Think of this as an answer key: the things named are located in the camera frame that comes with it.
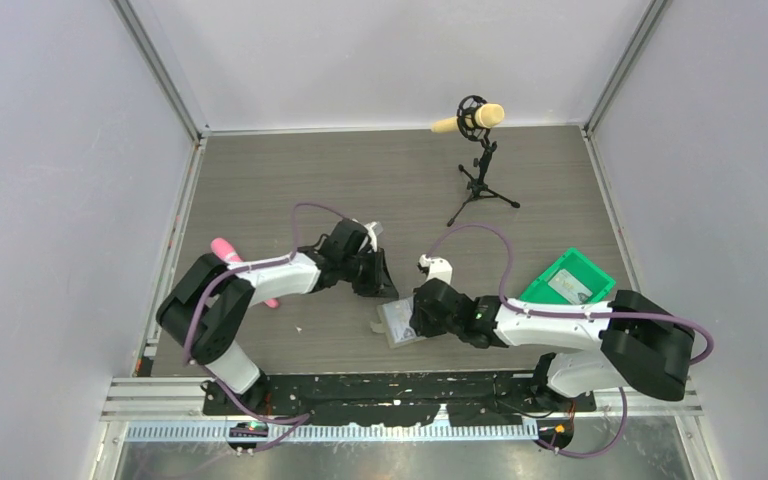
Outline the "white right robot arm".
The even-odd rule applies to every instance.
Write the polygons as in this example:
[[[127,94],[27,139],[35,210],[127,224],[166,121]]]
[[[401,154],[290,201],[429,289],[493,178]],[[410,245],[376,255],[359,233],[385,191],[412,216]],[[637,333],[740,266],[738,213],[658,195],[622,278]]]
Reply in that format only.
[[[535,304],[470,297],[440,279],[415,291],[410,326],[420,337],[451,334],[475,348],[540,345],[531,397],[544,410],[593,390],[625,388],[662,401],[683,399],[696,331],[642,294],[609,301]]]

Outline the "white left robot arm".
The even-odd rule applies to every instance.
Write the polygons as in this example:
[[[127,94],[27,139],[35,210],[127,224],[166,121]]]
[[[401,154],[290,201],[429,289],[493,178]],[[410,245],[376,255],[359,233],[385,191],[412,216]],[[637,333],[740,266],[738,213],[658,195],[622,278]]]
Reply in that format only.
[[[360,297],[397,298],[373,224],[342,219],[315,244],[258,262],[204,254],[162,301],[155,321],[183,348],[187,362],[212,374],[209,395],[244,414],[263,412],[267,376],[236,341],[245,314],[267,300],[340,282]]]

